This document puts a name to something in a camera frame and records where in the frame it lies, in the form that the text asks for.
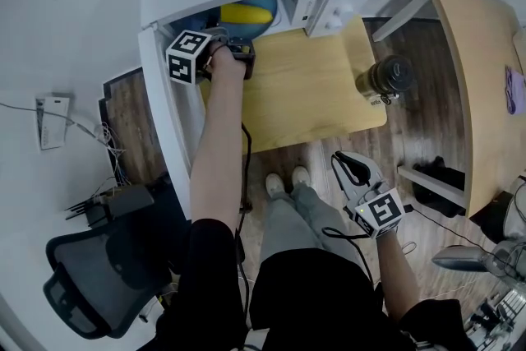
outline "office chair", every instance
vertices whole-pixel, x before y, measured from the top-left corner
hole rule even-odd
[[[44,284],[44,294],[64,323],[83,338],[121,338],[141,309],[170,283],[155,233],[145,230],[148,210],[48,242],[46,255],[54,273]]]

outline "foot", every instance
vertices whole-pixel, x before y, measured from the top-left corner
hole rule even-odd
[[[270,197],[274,197],[277,193],[285,192],[285,185],[278,174],[271,173],[266,176],[266,192]]]
[[[311,186],[311,175],[307,169],[301,165],[298,165],[293,171],[293,186],[296,187],[298,183]]]

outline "wooden table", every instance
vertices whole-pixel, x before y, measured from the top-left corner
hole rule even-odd
[[[428,1],[411,1],[373,39],[385,38]],[[505,65],[520,70],[512,40],[519,23],[513,9],[499,0],[431,1],[459,81],[467,155],[464,191],[411,168],[398,171],[473,216],[526,169],[526,114],[509,115],[505,95]]]
[[[242,115],[252,151],[385,124],[384,105],[371,105],[354,83],[375,62],[359,16],[339,35],[309,39],[292,30],[256,39],[254,48],[256,66],[244,85]],[[206,102],[210,86],[201,85]]]

